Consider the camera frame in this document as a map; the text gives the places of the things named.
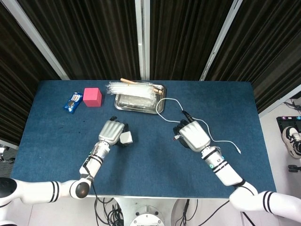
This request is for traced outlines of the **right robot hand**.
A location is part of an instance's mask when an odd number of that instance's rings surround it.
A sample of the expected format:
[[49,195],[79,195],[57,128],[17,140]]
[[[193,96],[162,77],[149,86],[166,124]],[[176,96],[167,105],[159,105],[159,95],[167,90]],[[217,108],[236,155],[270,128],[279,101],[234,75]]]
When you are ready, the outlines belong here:
[[189,113],[184,110],[182,110],[182,113],[186,120],[181,120],[173,128],[174,140],[179,140],[185,148],[199,153],[210,146],[210,137]]

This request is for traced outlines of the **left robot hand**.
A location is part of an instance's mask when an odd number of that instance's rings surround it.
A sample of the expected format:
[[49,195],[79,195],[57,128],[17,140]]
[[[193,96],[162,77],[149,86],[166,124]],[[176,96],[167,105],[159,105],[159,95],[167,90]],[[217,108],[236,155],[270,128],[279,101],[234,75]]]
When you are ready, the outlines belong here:
[[119,122],[116,116],[106,121],[98,135],[98,140],[106,142],[109,146],[117,145],[120,147],[125,147],[133,143],[129,125]]

